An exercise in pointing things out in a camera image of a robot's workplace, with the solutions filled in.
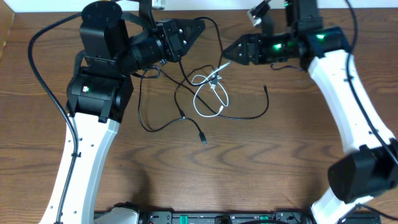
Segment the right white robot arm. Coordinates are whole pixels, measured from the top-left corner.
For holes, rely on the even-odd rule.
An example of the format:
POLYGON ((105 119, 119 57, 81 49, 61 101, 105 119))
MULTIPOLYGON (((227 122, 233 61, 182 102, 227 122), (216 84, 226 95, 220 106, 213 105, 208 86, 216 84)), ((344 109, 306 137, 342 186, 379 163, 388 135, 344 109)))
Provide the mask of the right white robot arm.
POLYGON ((300 61, 317 84, 340 133, 344 158, 328 170, 329 188, 304 223, 343 223, 357 209, 397 187, 397 139, 382 122, 354 63, 356 42, 338 26, 325 27, 316 1, 286 1, 289 32, 274 33, 269 2, 248 11, 258 34, 244 34, 223 51, 241 65, 300 61))

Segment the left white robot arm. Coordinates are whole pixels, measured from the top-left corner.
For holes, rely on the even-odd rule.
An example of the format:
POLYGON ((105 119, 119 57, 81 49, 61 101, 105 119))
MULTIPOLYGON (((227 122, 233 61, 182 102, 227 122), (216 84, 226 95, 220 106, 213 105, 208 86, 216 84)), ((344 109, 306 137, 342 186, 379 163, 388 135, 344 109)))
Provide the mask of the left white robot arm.
POLYGON ((165 2, 141 1, 138 14, 96 1, 79 14, 84 49, 60 111, 67 124, 57 178, 42 223, 94 223, 109 148, 133 92, 131 78, 159 62, 179 62, 205 30, 199 19, 155 21, 165 2))

